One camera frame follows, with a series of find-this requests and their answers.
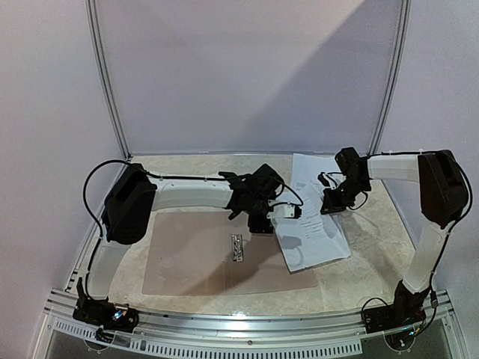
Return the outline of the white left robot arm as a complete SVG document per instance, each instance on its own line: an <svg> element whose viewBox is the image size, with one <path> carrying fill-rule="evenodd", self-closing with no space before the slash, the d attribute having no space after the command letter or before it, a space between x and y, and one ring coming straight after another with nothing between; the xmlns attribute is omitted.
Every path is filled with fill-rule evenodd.
<svg viewBox="0 0 479 359"><path fill-rule="evenodd" d="M229 219L245 213L250 231L271 232L271 220L292 218L295 206L278 200L283 179L268 165L252 174L220 171L217 176L154 174L139 163L127 163L106 195L101 215L93 220L99 238L79 278L77 292L83 301L82 312L96 325L111 318L106 303L112 280L126 252L141 241L150 214L161 209L208 207L229 211Z"/></svg>

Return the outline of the brown plastic folder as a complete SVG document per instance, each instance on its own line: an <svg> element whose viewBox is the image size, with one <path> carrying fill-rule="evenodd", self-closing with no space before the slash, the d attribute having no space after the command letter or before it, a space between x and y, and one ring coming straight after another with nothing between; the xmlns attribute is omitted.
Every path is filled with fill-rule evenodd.
<svg viewBox="0 0 479 359"><path fill-rule="evenodd" d="M241 234L244 260L231 257L231 234ZM247 217L226 212L159 212L147 257L145 295L249 295L310 289L312 270L289 272L272 234L251 234Z"/></svg>

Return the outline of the white signature page sheet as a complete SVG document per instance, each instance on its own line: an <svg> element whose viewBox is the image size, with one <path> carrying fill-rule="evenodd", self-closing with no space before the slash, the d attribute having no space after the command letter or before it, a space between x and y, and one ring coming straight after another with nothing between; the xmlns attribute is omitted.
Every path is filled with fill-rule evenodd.
<svg viewBox="0 0 479 359"><path fill-rule="evenodd" d="M274 218L272 225L289 272L297 272L351 256L340 226L330 215L321 215L318 187L307 184L299 190L304 204L298 219Z"/></svg>

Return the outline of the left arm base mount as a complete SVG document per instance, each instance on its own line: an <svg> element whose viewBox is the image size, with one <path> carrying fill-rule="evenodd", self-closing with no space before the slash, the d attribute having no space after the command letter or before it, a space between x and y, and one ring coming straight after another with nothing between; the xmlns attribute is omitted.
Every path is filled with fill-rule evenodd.
<svg viewBox="0 0 479 359"><path fill-rule="evenodd" d="M83 278L76 284L78 299L73 319L96 326L94 338L102 343L113 343L115 333L132 334L139 323L139 312L128 304L115 304L108 299L93 299L84 288Z"/></svg>

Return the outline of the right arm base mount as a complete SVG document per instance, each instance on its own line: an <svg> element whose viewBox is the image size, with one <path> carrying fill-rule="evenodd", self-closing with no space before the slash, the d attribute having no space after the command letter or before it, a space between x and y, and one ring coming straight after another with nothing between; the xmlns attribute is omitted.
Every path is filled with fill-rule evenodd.
<svg viewBox="0 0 479 359"><path fill-rule="evenodd" d="M397 328L410 328L407 336L416 337L428 329L436 317L439 306L438 299L431 299L430 304L433 314L429 320L427 320L426 312L422 305L410 314L406 314L404 319L398 319L394 316L392 304L387 304L382 298L373 297L368 299L361 307L361 322L364 324L368 334Z"/></svg>

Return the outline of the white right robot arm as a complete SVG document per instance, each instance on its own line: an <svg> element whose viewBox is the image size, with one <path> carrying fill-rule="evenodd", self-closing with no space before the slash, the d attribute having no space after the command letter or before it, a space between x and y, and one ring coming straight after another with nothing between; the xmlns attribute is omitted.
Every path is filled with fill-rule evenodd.
<svg viewBox="0 0 479 359"><path fill-rule="evenodd" d="M450 150L403 151L360 156L353 147L335 155L343 177L323 191L321 214L352 209L359 194L371 192L373 180L413 182L418 186L422 227L412 261L399 281L387 320L402 326L420 314L432 292L433 276L453 229L472 208L472 187Z"/></svg>

